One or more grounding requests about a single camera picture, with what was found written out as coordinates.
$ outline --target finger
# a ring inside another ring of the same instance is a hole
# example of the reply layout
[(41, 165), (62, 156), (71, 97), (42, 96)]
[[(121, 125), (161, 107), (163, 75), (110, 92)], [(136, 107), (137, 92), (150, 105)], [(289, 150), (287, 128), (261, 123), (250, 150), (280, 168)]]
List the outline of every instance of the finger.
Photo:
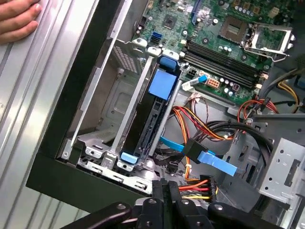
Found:
[(0, 21), (16, 17), (39, 0), (12, 0), (0, 5)]
[(18, 40), (30, 35), (32, 32), (34, 32), (35, 29), (37, 28), (37, 26), (38, 26), (38, 22), (31, 21), (29, 24), (22, 27), (21, 29), (11, 31), (11, 32), (6, 32), (6, 33), (0, 35), (0, 44), (18, 41)]
[(18, 30), (33, 21), (41, 12), (41, 5), (35, 4), (15, 18), (0, 21), (0, 34)]

